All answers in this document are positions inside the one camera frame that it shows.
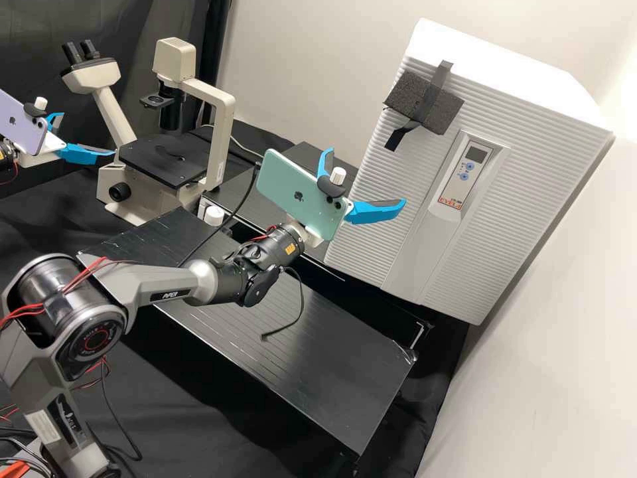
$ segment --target black cable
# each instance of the black cable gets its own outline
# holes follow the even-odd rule
[[[33,451],[31,451],[26,445],[23,445],[15,438],[9,438],[9,437],[0,437],[0,441],[8,441],[9,443],[13,444],[13,446],[15,446],[16,449],[22,450],[23,452],[28,453],[29,455],[34,457],[37,461],[41,461],[42,464],[44,465],[44,468],[46,468],[48,472],[51,475],[53,475],[53,470],[51,469],[49,464],[46,462],[46,460],[42,458],[41,456],[39,456],[37,453],[34,453]]]
[[[244,242],[243,244],[241,244],[239,247],[237,247],[234,251],[230,252],[230,254],[228,254],[226,257],[224,257],[224,261],[229,261],[229,260],[233,260],[236,256],[243,254],[244,250],[250,246],[255,246],[257,248],[256,252],[265,252],[267,254],[267,249],[265,249],[261,244],[259,244],[258,242],[254,242],[254,241],[247,241]],[[248,259],[254,259],[255,253],[252,253],[250,255],[250,257]]]
[[[128,471],[130,476],[132,476],[133,478],[138,478],[136,472],[133,470],[133,468],[130,466],[130,464],[128,464],[128,462],[124,459],[124,456],[126,456],[129,459],[133,459],[133,457],[131,457],[128,453],[123,451],[121,448],[118,448],[116,446],[107,445],[102,440],[100,440],[100,437],[98,437],[97,433],[93,430],[93,428],[91,427],[91,425],[88,422],[86,422],[86,427],[89,429],[89,431],[91,432],[91,435],[93,435],[93,439],[96,441],[96,443],[102,449],[102,451],[104,452],[104,455],[106,455],[106,457],[109,459],[109,461],[112,461],[112,462],[116,462],[117,461],[124,468],[126,468],[126,471]]]
[[[0,427],[0,432],[11,432],[14,435],[27,435],[33,438],[37,437],[37,434],[33,430],[26,428]]]
[[[128,434],[124,426],[119,421],[119,418],[117,417],[117,414],[115,413],[115,410],[113,410],[113,406],[111,405],[111,402],[108,400],[108,397],[106,396],[106,380],[104,380],[106,378],[104,376],[105,368],[106,368],[106,364],[102,362],[102,395],[104,396],[104,402],[106,402],[106,406],[108,407],[108,410],[111,412],[111,415],[113,416],[113,420],[115,420],[115,423],[121,430],[122,434],[126,437],[126,440],[128,441],[128,443],[130,443],[131,448],[135,452],[135,456],[134,457],[129,456],[129,458],[133,461],[141,461],[144,458],[143,455],[141,454],[141,451],[139,451],[139,448],[137,447],[137,445],[135,445],[135,442],[133,441],[133,439]]]
[[[51,478],[52,475],[49,475],[42,465],[40,465],[37,461],[32,460],[30,458],[23,457],[0,457],[0,463],[10,464],[11,462],[15,463],[16,461],[24,461],[29,465],[29,470],[35,471],[39,475],[42,475],[45,478]]]
[[[225,225],[229,223],[235,217],[237,212],[239,212],[239,209],[241,209],[241,206],[243,206],[244,202],[248,199],[248,196],[250,196],[250,191],[252,191],[252,187],[254,186],[254,182],[257,179],[257,174],[259,173],[260,168],[261,168],[261,163],[256,163],[254,167],[252,168],[252,179],[250,179],[250,185],[248,186],[248,190],[246,191],[244,197],[241,199],[241,201],[239,202],[239,205],[234,209],[234,211],[232,211],[230,215],[226,219],[224,219],[224,221],[221,223],[221,225],[219,225],[219,227],[217,227],[217,229],[212,231],[203,240],[199,241],[199,244],[197,244],[195,247],[192,248],[192,250],[186,255],[186,257],[179,264],[177,264],[177,267],[183,266],[186,263],[186,261],[190,259],[190,257],[195,252],[197,252],[197,250],[199,250],[201,246],[207,243],[207,241],[209,241],[211,237],[213,237],[217,232],[223,229]]]
[[[293,276],[295,276],[297,278],[297,280],[299,281],[299,290],[301,291],[301,310],[299,310],[299,315],[297,316],[296,319],[294,319],[292,322],[290,322],[287,325],[284,325],[282,327],[279,327],[278,329],[274,329],[273,331],[270,332],[266,332],[266,333],[262,333],[261,334],[261,340],[264,341],[266,340],[270,335],[274,335],[276,333],[279,333],[281,331],[284,331],[285,329],[287,329],[288,327],[292,327],[296,322],[299,321],[299,319],[301,318],[301,316],[303,315],[303,309],[305,308],[305,297],[303,296],[303,282],[301,281],[301,276],[299,275],[299,273],[297,271],[295,271],[293,268],[291,267],[284,267],[283,268],[284,271],[289,272],[290,274],[292,274]]]

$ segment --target black platform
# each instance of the black platform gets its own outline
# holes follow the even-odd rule
[[[86,252],[175,266],[210,231],[179,208]],[[219,258],[237,245],[217,234],[197,255]],[[266,342],[260,334],[290,322],[299,308],[299,284],[287,274],[252,308],[191,307],[182,301],[156,307],[362,455],[411,370],[413,355],[309,287],[304,292],[301,320]]]
[[[194,134],[154,134],[119,148],[119,159],[160,183],[178,189],[206,175],[209,153],[210,143]]]

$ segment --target black velcro strap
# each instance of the black velcro strap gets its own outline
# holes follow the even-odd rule
[[[389,93],[385,104],[410,120],[390,135],[385,148],[395,151],[403,136],[422,125],[436,134],[445,134],[464,100],[443,89],[453,63],[442,61],[431,82],[405,72]]]

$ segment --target ribbed panel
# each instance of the ribbed panel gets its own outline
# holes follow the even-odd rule
[[[396,78],[405,70],[430,78],[435,67],[405,57]],[[343,226],[328,248],[326,262],[408,300],[480,323],[610,133],[453,74],[445,88],[465,103],[444,136],[419,127],[392,153],[384,144],[406,118],[391,110],[381,113],[351,197],[405,197],[407,206],[390,222]],[[475,214],[461,224],[443,260],[423,284],[421,295],[406,297],[399,283],[384,280],[460,128],[508,145],[511,152]],[[426,247],[427,237],[422,241]]]

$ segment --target white bottle cap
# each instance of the white bottle cap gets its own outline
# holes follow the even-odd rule
[[[35,103],[33,104],[38,110],[42,110],[44,111],[46,109],[46,105],[48,105],[48,101],[46,101],[46,98],[43,98],[42,96],[38,96],[35,99]]]
[[[224,210],[219,206],[208,206],[204,214],[204,222],[211,226],[219,227],[224,221]]]
[[[340,186],[345,181],[345,176],[347,176],[347,171],[345,171],[342,167],[336,166],[332,170],[332,174],[330,175],[330,181],[332,184],[336,186]]]

